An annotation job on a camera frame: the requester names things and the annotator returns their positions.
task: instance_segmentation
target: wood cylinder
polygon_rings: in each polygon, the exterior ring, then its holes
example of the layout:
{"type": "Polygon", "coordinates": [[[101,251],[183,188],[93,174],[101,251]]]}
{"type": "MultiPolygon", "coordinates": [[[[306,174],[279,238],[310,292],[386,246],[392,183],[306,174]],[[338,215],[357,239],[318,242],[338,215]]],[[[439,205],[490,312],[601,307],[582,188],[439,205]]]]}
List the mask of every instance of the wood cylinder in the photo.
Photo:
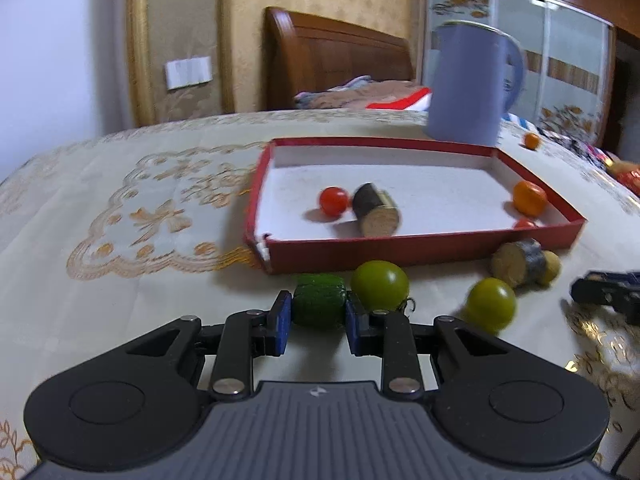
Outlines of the wood cylinder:
{"type": "Polygon", "coordinates": [[[400,225],[398,207],[386,191],[367,182],[353,194],[351,208],[365,238],[391,236],[400,225]]]}
{"type": "Polygon", "coordinates": [[[545,270],[545,255],[533,238],[501,245],[491,258],[491,274],[510,287],[533,283],[545,270]]]}

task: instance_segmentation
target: red cherry tomato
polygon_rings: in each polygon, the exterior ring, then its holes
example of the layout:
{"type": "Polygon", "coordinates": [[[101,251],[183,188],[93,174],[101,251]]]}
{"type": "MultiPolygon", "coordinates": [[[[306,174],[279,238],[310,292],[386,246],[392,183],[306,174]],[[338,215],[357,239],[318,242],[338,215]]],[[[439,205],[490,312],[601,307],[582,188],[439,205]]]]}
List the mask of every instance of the red cherry tomato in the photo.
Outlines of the red cherry tomato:
{"type": "Polygon", "coordinates": [[[322,190],[318,202],[325,215],[338,217],[349,205],[349,194],[341,187],[327,187],[322,190]]]}
{"type": "Polygon", "coordinates": [[[528,218],[521,218],[514,225],[514,229],[533,229],[538,227],[533,220],[529,220],[528,218]]]}

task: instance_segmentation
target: red box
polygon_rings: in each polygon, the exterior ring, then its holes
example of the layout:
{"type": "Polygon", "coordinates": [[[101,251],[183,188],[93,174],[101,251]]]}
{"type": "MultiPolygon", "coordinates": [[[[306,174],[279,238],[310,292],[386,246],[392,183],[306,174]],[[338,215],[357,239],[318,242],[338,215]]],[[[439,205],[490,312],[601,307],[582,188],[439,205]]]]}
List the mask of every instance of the red box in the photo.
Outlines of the red box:
{"type": "Polygon", "coordinates": [[[244,240],[267,272],[351,270],[369,260],[399,266],[475,260],[505,242],[535,238],[568,248],[586,220],[535,174],[498,148],[371,137],[273,139],[260,156],[244,240]],[[540,226],[514,230],[511,189],[529,180],[549,206],[540,226]],[[350,193],[373,182],[398,204],[394,236],[363,238],[352,212],[330,222],[316,210],[326,186],[350,193]]]}

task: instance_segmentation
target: light switch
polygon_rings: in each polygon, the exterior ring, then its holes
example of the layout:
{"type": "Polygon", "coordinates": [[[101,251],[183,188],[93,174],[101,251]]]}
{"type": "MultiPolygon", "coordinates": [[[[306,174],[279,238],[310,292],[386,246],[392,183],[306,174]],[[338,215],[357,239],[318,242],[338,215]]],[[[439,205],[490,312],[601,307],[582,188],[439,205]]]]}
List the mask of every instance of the light switch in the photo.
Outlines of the light switch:
{"type": "Polygon", "coordinates": [[[166,88],[168,90],[199,85],[213,79],[209,56],[175,59],[164,66],[164,71],[166,72],[166,88]]]}

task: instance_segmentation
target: pitcher handle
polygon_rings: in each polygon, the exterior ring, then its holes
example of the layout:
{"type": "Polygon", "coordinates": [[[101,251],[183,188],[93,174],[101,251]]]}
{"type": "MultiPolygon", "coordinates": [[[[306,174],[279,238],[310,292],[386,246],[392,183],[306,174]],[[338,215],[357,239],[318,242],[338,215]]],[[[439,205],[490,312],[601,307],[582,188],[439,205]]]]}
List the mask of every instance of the pitcher handle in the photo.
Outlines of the pitcher handle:
{"type": "Polygon", "coordinates": [[[516,102],[520,90],[522,90],[522,82],[524,80],[524,53],[520,47],[520,44],[512,38],[509,34],[505,34],[507,41],[507,55],[511,57],[511,63],[513,64],[513,84],[511,90],[506,91],[506,99],[504,101],[504,113],[509,111],[516,102]]]}

